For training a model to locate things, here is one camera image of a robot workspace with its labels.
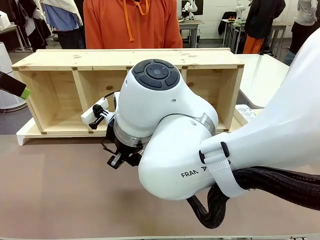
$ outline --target lab room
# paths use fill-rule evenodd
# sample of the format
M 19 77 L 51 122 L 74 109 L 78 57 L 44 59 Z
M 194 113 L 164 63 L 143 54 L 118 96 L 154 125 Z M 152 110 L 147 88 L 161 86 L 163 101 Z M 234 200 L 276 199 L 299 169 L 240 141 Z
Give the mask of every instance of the lab room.
M 320 240 L 320 0 L 1 0 L 0 240 Z

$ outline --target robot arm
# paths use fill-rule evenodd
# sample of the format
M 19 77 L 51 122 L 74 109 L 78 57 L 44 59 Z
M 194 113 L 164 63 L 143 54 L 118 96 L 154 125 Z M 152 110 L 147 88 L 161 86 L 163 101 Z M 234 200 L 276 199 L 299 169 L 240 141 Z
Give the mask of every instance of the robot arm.
M 196 11 L 198 11 L 196 0 L 187 0 L 182 9 L 182 16 L 184 16 L 185 18 L 187 17 L 189 20 L 195 19 L 193 13 L 195 13 Z
M 138 63 L 107 120 L 106 138 L 117 147 L 108 164 L 138 166 L 147 191 L 166 200 L 187 199 L 207 228 L 219 226 L 226 201 L 248 189 L 320 210 L 320 177 L 285 170 L 319 160 L 319 38 L 320 29 L 302 46 L 261 114 L 218 135 L 215 109 L 188 88 L 176 67 L 158 59 Z M 195 194 L 209 187 L 207 212 Z
M 237 6 L 235 7 L 236 20 L 237 20 L 237 21 L 241 21 L 241 20 L 243 20 L 243 18 L 242 18 L 242 12 L 243 12 L 244 10 L 246 10 L 246 7 L 244 6 L 242 0 L 236 0 L 236 4 L 237 4 Z

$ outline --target black cable harness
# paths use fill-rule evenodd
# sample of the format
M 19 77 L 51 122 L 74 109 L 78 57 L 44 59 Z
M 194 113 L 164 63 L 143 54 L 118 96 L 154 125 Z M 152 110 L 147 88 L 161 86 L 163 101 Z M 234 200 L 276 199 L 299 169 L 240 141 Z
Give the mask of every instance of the black cable harness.
M 320 211 L 320 176 L 271 167 L 256 166 L 233 171 L 239 186 L 245 190 L 260 189 L 291 203 Z M 208 211 L 196 196 L 187 199 L 198 220 L 208 229 L 223 222 L 226 203 L 215 183 L 207 195 Z

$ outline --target control buttons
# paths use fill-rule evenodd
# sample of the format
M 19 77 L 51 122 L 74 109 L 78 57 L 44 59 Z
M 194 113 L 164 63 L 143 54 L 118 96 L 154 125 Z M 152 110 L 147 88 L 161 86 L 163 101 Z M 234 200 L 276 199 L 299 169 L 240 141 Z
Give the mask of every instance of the control buttons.
M 158 63 L 158 64 L 163 64 L 163 65 L 166 65 L 168 68 L 170 69 L 173 69 L 175 66 L 173 66 L 171 63 L 167 62 L 167 61 L 163 61 L 163 60 L 160 60 L 160 59 L 154 59 L 153 60 L 155 63 Z
M 162 87 L 161 81 L 152 79 L 147 75 L 141 75 L 139 77 L 139 80 L 150 87 L 159 88 L 159 89 Z
M 176 71 L 171 71 L 171 76 L 165 80 L 165 83 L 170 87 L 171 85 L 175 84 L 178 80 L 178 73 Z
M 134 66 L 133 71 L 135 74 L 143 73 L 145 70 L 145 67 L 151 63 L 150 60 L 144 60 L 142 62 L 139 62 L 137 65 Z
M 153 79 L 164 79 L 168 77 L 168 69 L 162 64 L 151 64 L 146 68 L 146 73 Z

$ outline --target hoodie drawstring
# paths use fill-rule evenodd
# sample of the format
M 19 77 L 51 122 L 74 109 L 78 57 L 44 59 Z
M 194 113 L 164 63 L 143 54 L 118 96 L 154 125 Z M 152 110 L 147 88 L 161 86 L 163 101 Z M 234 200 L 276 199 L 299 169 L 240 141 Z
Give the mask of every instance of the hoodie drawstring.
M 148 0 L 145 0 L 145 13 L 143 12 L 141 6 L 140 6 L 140 2 L 136 2 L 135 3 L 139 10 L 141 15 L 147 15 L 149 13 L 149 2 Z M 130 27 L 130 23 L 129 23 L 129 17 L 128 17 L 128 9 L 127 9 L 127 2 L 126 0 L 123 0 L 123 8 L 124 8 L 124 17 L 125 17 L 125 23 L 126 23 L 126 28 L 128 30 L 128 34 L 129 34 L 129 41 L 132 42 L 135 39 L 132 37 L 132 33 L 131 33 L 131 27 Z

